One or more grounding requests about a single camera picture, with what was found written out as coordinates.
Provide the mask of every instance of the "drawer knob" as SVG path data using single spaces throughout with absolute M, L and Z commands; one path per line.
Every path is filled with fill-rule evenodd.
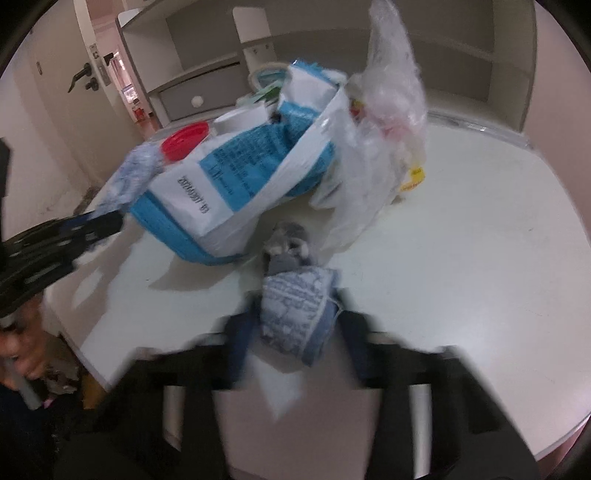
M 201 95 L 195 95 L 193 98 L 191 98 L 191 105 L 193 105 L 195 108 L 199 108 L 203 105 L 203 97 Z

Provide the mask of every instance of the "gray cloth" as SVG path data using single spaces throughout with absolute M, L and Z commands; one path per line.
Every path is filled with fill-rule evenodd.
M 261 338 L 272 348 L 312 366 L 330 338 L 339 312 L 332 299 L 337 272 L 311 265 L 308 235 L 297 223 L 280 222 L 265 243 Z

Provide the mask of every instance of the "human hand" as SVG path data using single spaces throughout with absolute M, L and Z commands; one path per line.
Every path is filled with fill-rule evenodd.
M 21 333 L 0 332 L 0 357 L 18 357 L 14 362 L 17 372 L 31 380 L 39 378 L 46 368 L 47 334 L 41 326 L 41 300 L 37 295 L 26 302 L 16 313 L 24 328 Z M 12 390 L 17 387 L 4 365 L 0 364 L 0 383 Z

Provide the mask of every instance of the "pink wall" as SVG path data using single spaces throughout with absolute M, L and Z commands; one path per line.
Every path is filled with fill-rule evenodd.
M 107 55 L 111 51 L 119 52 L 119 54 L 121 55 L 121 60 L 123 60 L 125 68 L 129 73 L 131 82 L 134 84 L 135 91 L 138 94 L 142 108 L 144 109 L 146 114 L 150 113 L 152 111 L 152 109 L 150 108 L 150 103 L 148 102 L 148 99 L 146 98 L 140 87 L 139 80 L 136 77 L 133 68 L 131 68 L 131 60 L 127 55 L 127 51 L 123 48 L 123 41 L 121 40 L 121 36 L 119 35 L 119 31 L 117 30 L 115 20 L 113 19 L 99 26 L 93 26 L 95 27 L 96 42 L 99 46 L 101 54 Z
M 538 62 L 525 133 L 591 232 L 591 73 L 561 26 L 536 4 Z

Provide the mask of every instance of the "blue and white package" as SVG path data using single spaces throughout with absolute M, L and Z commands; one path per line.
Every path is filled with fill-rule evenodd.
M 330 164 L 327 121 L 336 110 L 347 109 L 349 100 L 344 89 L 319 78 L 314 69 L 293 70 L 282 89 L 282 122 L 201 143 L 156 177 L 132 209 L 147 230 L 166 238 L 185 260 L 234 260 L 243 253 L 258 217 L 288 192 L 299 194 L 315 186 Z M 154 224 L 152 209 L 158 214 Z M 173 245 L 171 239 L 182 235 L 182 248 L 180 242 Z M 187 238 L 194 248 L 188 248 Z

